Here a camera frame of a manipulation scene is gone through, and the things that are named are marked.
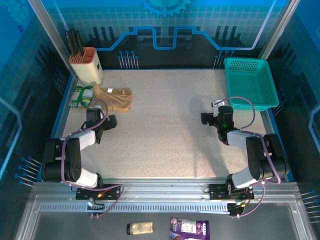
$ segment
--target knife block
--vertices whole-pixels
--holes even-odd
[[[83,56],[78,51],[76,56],[70,56],[69,63],[84,86],[100,84],[104,72],[102,71],[97,50],[94,47],[84,47],[83,49]]]

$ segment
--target green snack package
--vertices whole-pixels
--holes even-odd
[[[94,95],[92,88],[92,86],[76,86],[68,106],[72,108],[88,107]]]

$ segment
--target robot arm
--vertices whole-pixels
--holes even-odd
[[[86,122],[82,125],[86,128],[95,126],[102,120],[100,108],[90,108],[86,112]],[[117,126],[114,115],[110,115],[99,127],[83,131],[72,136],[66,143],[64,178],[68,182],[88,188],[103,187],[100,174],[92,173],[82,168],[81,151],[95,143],[100,143],[103,131],[113,129]],[[61,156],[63,138],[49,139],[44,148],[41,176],[45,182],[61,182]]]
[[[212,106],[215,108],[213,113],[201,113],[202,124],[216,127],[218,138],[225,145],[239,147],[247,152],[248,167],[227,178],[230,185],[229,192],[247,188],[257,181],[273,178],[275,174],[268,162],[261,138],[234,127],[234,110],[231,106],[213,104]],[[263,139],[277,173],[280,177],[285,176],[289,173],[289,164],[278,136],[266,134]]]

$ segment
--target white table surface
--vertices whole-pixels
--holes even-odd
[[[110,112],[117,127],[81,152],[82,167],[104,178],[225,177],[247,167],[247,153],[218,140],[200,113],[227,96],[224,70],[106,70],[102,88],[132,89],[131,112]],[[251,111],[235,110],[236,128]],[[63,136],[80,128],[86,110],[71,108]],[[265,134],[259,112],[249,131]]]

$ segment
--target beige fabric item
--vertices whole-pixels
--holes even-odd
[[[93,99],[91,107],[100,105],[102,110],[106,110],[105,106],[95,99],[105,101],[108,110],[112,112],[130,112],[132,92],[131,88],[114,88],[112,93],[108,92],[108,88],[100,88],[99,85],[93,87]]]

